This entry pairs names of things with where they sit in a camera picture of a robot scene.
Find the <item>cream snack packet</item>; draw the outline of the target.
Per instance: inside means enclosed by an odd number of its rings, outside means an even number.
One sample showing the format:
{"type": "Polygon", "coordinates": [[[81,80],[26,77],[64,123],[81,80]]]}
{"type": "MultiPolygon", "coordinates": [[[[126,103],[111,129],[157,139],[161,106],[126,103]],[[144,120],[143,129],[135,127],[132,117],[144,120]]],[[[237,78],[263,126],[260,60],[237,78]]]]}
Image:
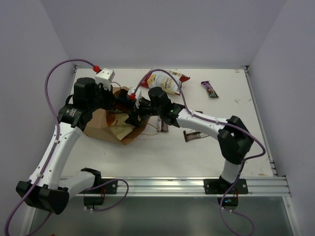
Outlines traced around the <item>cream snack packet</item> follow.
{"type": "Polygon", "coordinates": [[[134,129],[133,125],[126,123],[127,119],[128,113],[106,112],[107,126],[120,141],[134,129]]]}

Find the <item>blue snack bag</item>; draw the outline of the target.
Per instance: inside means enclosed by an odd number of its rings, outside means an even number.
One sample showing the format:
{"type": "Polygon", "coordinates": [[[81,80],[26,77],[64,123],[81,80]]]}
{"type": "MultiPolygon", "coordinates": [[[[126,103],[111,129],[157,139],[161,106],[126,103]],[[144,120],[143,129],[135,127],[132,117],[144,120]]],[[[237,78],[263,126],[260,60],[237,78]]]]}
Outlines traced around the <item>blue snack bag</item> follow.
{"type": "Polygon", "coordinates": [[[117,103],[122,103],[122,104],[128,104],[130,102],[130,100],[127,98],[126,95],[119,95],[117,97],[117,100],[116,100],[117,103]]]}

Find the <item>brown paper bag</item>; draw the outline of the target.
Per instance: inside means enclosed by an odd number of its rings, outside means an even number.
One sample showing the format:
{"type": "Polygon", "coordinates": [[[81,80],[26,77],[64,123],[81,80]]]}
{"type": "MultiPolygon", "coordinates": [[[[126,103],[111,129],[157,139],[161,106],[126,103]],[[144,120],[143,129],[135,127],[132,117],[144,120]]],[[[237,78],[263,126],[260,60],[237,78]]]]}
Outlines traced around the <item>brown paper bag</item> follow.
{"type": "MultiPolygon", "coordinates": [[[[127,95],[128,87],[114,87],[113,94],[117,98],[119,95],[127,95]]],[[[125,136],[121,141],[115,137],[107,126],[106,112],[128,113],[129,108],[126,104],[114,103],[113,110],[98,109],[93,112],[93,118],[88,122],[84,134],[90,138],[107,141],[114,144],[127,145],[133,142],[139,135],[143,135],[146,126],[149,125],[149,119],[144,120],[144,127],[134,127],[133,131],[125,136]]]]}

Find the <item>brown M&M's packet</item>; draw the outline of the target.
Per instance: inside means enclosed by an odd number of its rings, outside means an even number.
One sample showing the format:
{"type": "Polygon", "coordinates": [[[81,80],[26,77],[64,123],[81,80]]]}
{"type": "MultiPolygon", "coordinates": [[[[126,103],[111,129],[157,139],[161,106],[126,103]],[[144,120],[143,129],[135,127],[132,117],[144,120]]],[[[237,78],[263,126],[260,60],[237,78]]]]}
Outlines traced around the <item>brown M&M's packet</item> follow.
{"type": "Polygon", "coordinates": [[[192,141],[192,140],[202,139],[202,138],[206,138],[209,136],[207,134],[204,134],[202,132],[195,131],[195,130],[192,130],[192,131],[185,131],[184,130],[183,135],[184,135],[184,139],[185,139],[186,143],[189,141],[192,141]]]}
{"type": "Polygon", "coordinates": [[[168,132],[168,125],[160,118],[157,118],[157,131],[162,133],[168,132]]]}

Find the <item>red snack packet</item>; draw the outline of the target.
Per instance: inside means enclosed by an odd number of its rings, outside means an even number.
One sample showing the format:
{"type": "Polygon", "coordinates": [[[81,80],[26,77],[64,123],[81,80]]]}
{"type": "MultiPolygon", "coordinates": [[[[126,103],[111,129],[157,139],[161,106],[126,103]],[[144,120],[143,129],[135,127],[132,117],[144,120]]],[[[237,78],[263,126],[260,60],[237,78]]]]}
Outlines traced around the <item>red snack packet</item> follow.
{"type": "Polygon", "coordinates": [[[159,87],[166,93],[180,95],[181,92],[177,84],[182,88],[182,83],[187,82],[189,79],[189,76],[176,71],[167,70],[163,72],[160,70],[151,70],[142,78],[139,87],[147,89],[159,87]]]}

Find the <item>purple candy packet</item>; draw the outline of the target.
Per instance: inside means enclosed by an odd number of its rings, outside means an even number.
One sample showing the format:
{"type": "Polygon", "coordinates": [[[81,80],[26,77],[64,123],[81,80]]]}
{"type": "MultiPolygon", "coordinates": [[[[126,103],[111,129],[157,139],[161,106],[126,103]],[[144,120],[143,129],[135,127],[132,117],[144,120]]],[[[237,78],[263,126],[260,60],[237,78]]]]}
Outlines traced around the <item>purple candy packet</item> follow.
{"type": "Polygon", "coordinates": [[[206,90],[206,92],[210,98],[219,98],[218,94],[213,89],[213,87],[209,81],[202,81],[201,85],[205,88],[205,90],[206,90]]]}

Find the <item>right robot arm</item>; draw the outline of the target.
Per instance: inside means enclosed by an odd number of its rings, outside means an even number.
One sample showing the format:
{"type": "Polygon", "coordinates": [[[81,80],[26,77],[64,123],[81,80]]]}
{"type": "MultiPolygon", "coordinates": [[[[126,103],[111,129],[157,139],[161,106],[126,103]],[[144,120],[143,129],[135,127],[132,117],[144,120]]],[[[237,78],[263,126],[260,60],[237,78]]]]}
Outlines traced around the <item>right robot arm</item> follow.
{"type": "Polygon", "coordinates": [[[224,120],[190,112],[184,105],[171,102],[167,93],[159,87],[150,89],[148,96],[149,99],[142,97],[135,87],[128,90],[127,99],[133,108],[126,123],[140,127],[141,118],[156,116],[169,126],[192,129],[216,139],[225,163],[219,179],[211,187],[225,193],[232,192],[237,187],[236,179],[242,162],[253,144],[241,119],[232,116],[224,120]]]}

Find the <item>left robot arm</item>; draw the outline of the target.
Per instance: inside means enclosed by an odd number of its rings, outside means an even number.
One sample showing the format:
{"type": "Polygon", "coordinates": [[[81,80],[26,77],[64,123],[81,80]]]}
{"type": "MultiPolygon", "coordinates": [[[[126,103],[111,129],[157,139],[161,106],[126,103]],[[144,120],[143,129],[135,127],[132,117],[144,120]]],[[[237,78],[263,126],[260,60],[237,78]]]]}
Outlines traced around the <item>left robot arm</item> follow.
{"type": "Polygon", "coordinates": [[[83,168],[66,180],[61,180],[61,175],[93,112],[112,108],[115,99],[111,79],[77,79],[74,93],[67,98],[73,102],[60,109],[54,135],[37,169],[28,181],[20,181],[16,186],[16,192],[27,205],[58,215],[75,195],[87,189],[91,193],[101,190],[100,171],[83,168]]]}

